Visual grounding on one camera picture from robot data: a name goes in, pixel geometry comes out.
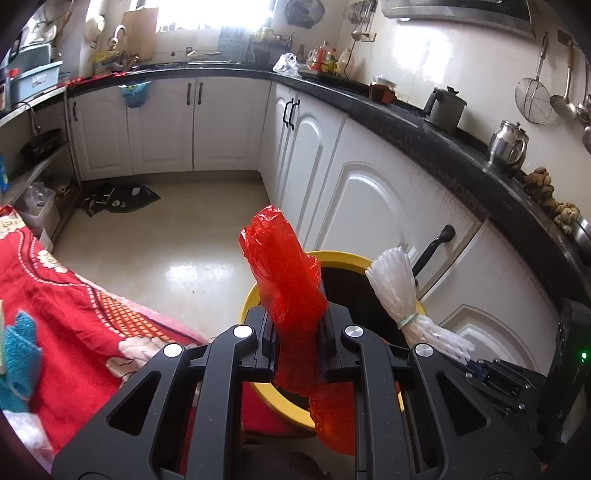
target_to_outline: white label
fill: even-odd
[[[39,75],[33,76],[33,86],[41,85],[47,81],[47,73],[40,73]]]

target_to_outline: stainless steel kettle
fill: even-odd
[[[512,177],[525,161],[529,140],[525,130],[520,128],[519,122],[512,124],[503,120],[488,144],[489,163]]]
[[[433,89],[425,104],[425,120],[449,133],[455,133],[460,117],[467,105],[466,101],[457,96],[458,91],[452,87],[447,90]]]

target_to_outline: cutting board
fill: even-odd
[[[139,55],[140,61],[154,56],[156,44],[156,22],[159,8],[141,8],[125,12],[121,23],[127,30],[127,46],[130,55]]]

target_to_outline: black countertop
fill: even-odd
[[[516,180],[506,178],[486,162],[478,142],[470,142],[470,145],[433,127],[410,105],[384,106],[317,81],[278,75],[246,65],[211,64],[161,67],[106,77],[71,87],[68,96],[126,83],[199,76],[273,80],[347,113],[427,170],[479,219],[490,219],[532,268],[559,310],[565,297],[591,308],[591,270],[552,219],[525,194]]]

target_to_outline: green rubber band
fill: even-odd
[[[411,313],[408,317],[406,317],[402,322],[398,324],[398,330],[400,330],[405,325],[408,325],[418,316],[418,312]]]

